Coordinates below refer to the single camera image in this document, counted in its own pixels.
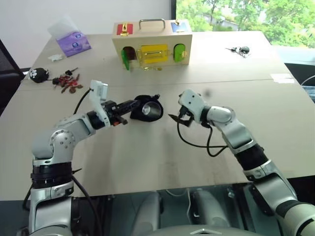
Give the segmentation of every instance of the table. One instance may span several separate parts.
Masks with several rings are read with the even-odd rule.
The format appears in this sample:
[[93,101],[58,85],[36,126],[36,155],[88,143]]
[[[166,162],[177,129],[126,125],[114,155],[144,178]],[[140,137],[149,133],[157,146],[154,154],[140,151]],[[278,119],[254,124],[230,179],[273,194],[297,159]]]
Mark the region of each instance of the table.
[[[92,50],[55,63],[47,57],[60,49],[49,41],[34,67],[47,67],[57,75],[78,66],[86,87],[91,79],[109,84],[111,100],[122,102],[139,94],[158,93],[164,107],[164,116],[158,121],[129,120],[125,126],[101,129],[76,146],[73,169],[83,168],[76,176],[90,195],[247,181],[230,151],[211,158],[205,149],[179,139],[176,123],[166,114],[178,112],[178,95],[187,88],[201,93],[210,105],[232,107],[285,177],[315,174],[315,106],[299,84],[278,84],[270,77],[271,73],[289,72],[262,33],[196,33],[191,63],[162,71],[124,71],[110,36],[89,35],[89,40]],[[198,46],[211,40],[216,44],[207,47],[217,57],[206,61]],[[242,42],[252,49],[247,59],[224,49]],[[23,199],[31,184],[34,136],[71,115],[84,91],[60,95],[49,82],[22,82],[0,117],[0,200]],[[79,112],[91,109],[85,99]],[[205,143],[208,132],[195,123],[182,127],[183,136],[193,143]],[[212,142],[223,144],[217,130]],[[81,196],[78,189],[74,196]]]

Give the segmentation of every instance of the green foliage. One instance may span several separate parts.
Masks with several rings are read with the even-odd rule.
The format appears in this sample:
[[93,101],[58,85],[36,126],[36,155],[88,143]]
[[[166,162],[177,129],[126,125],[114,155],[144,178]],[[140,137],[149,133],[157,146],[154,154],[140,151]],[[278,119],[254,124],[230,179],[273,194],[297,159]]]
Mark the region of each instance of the green foliage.
[[193,31],[230,31],[204,19],[220,19],[225,5],[232,9],[226,20],[238,30],[260,30],[274,45],[315,48],[315,0],[177,0],[177,16],[188,19]]
[[212,26],[204,18],[208,11],[209,6],[203,4],[202,0],[177,0],[177,19],[188,19],[194,32],[212,30]]

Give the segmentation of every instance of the metal arm segment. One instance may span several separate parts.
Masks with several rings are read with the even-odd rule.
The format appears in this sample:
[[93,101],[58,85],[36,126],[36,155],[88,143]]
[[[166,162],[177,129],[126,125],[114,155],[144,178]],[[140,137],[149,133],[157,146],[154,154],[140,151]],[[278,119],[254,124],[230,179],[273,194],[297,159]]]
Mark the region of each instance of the metal arm segment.
[[[185,90],[179,99],[182,105],[178,122],[189,126],[194,120],[203,126],[213,125],[243,167],[251,192],[261,208],[275,213],[290,236],[313,236],[315,206],[297,201],[296,193],[276,165],[269,160],[249,130],[238,121],[229,107],[207,106],[201,95]],[[190,119],[182,120],[184,115]]]

